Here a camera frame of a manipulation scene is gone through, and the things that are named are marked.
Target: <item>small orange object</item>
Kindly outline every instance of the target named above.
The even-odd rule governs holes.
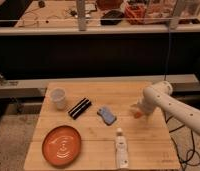
[[[138,119],[144,115],[144,113],[136,105],[132,105],[130,111],[131,111],[131,113],[133,113],[134,118],[136,118],[136,119]]]
[[[62,167],[80,153],[81,137],[76,129],[60,126],[50,131],[42,144],[42,153],[46,161],[56,167]]]

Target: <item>wooden table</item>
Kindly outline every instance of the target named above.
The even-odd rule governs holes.
[[[33,1],[15,27],[78,27],[78,21],[70,15],[70,10],[76,11],[76,1],[45,1],[45,7],[39,8],[38,1]],[[101,26],[100,18],[104,12],[92,12],[88,26]]]
[[[162,112],[157,109],[149,117],[134,119],[130,105],[141,98],[148,82],[59,82],[50,83],[39,115],[39,120],[26,157],[25,170],[56,170],[48,164],[41,151],[46,134],[61,125],[70,125],[82,137],[82,149],[75,162],[65,170],[116,170],[115,137],[121,127],[128,143],[130,170],[178,169],[179,162],[169,136]],[[62,88],[67,94],[67,108],[58,111],[49,99],[53,88]],[[86,97],[92,101],[77,120],[67,111]],[[97,110],[107,106],[117,120],[107,126]]]

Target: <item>orange object on shelf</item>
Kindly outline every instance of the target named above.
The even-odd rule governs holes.
[[[123,3],[123,0],[97,0],[97,6],[101,10],[117,9]]]
[[[145,7],[142,5],[132,6],[127,4],[125,6],[125,17],[131,24],[143,24],[145,11]]]

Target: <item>white cup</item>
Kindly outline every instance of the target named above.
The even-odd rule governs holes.
[[[61,88],[56,88],[50,93],[51,101],[54,103],[58,110],[63,110],[66,106],[65,91]]]

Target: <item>speckled floor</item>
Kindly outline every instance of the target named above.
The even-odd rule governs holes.
[[[22,171],[38,115],[4,115],[0,120],[0,171]]]
[[[29,143],[38,115],[4,115],[0,120],[0,171],[22,171]],[[170,129],[179,125],[176,120],[168,124]],[[190,131],[187,128],[171,134],[178,144],[181,156],[191,147]],[[196,148],[200,153],[200,137],[195,136]],[[188,167],[187,171],[200,171],[198,167]]]

